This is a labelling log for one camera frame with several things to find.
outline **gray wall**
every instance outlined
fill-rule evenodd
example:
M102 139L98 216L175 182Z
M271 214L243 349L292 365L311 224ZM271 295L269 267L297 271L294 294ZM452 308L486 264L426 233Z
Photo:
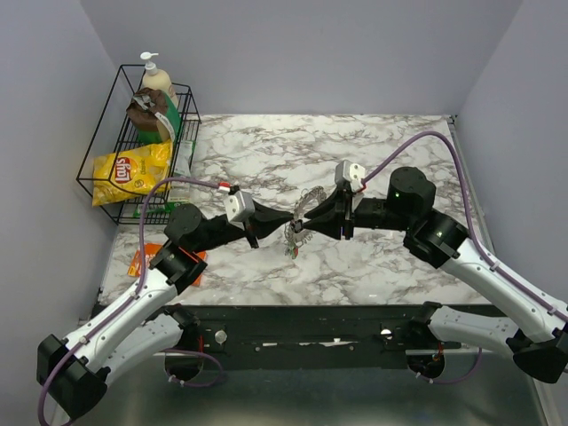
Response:
M115 64L158 51L220 114L455 114L520 3L82 0Z
M568 300L566 22L565 0L525 0L469 94L457 126L497 254L564 300ZM554 391L568 421L568 380Z
M74 181L114 76L76 0L0 5L0 424L37 424L36 346L95 300L115 226Z

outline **marble countertop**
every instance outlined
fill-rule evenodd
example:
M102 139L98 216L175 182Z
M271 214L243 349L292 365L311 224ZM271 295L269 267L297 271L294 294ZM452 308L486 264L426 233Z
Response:
M193 176L227 181L256 200L292 210L301 192L334 189L336 164L344 159L371 170L414 134L437 130L451 137L446 118L407 115L205 115L193 160ZM465 223L459 184L447 148L427 137L410 146L372 180L366 196L384 197L390 173L420 168L434 184L435 207ZM192 187L192 202L206 217L224 213L220 195ZM164 243L163 226L147 226L146 242ZM293 260L285 256L283 228L252 250L236 241L208 253L198 288L175 301L184 304L479 304L472 288L416 259L403 234L355 231L352 241L314 234ZM107 267L99 302L109 304L134 278L128 267L138 248L138 228L122 225Z

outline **silver chain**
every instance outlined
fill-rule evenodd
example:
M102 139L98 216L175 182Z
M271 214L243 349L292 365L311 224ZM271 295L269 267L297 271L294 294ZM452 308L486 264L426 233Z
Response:
M316 201L318 204L321 204L326 197L326 192L324 191L323 186L314 186L309 191L307 189L302 191L300 199L296 201L296 205L294 206L294 220L284 227L284 237L288 242L288 247L286 249L287 255L292 256L292 258L296 258L297 250L313 238L313 232L307 229L303 229L299 233L295 233L294 224L304 217L308 204L312 203L312 201Z

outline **bag of chips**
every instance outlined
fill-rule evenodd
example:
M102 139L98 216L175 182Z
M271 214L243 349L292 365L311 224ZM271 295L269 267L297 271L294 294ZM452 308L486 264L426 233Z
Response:
M100 206L149 193L170 170L173 144L167 140L95 158L92 205ZM158 192L166 190L163 185Z

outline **orange object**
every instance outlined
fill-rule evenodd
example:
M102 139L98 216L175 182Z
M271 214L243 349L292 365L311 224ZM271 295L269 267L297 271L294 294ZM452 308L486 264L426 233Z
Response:
M146 252L146 268L150 265L150 261L154 259L158 250L162 248L161 244L153 244L152 242L147 242L144 244L144 251ZM201 260L205 260L207 257L207 252L202 251L197 253L197 256L201 258ZM140 276L140 250L136 250L136 254L132 258L132 262L130 262L130 267L128 268L128 274L131 277L139 277ZM193 282L193 286L199 287L201 282L201 275Z

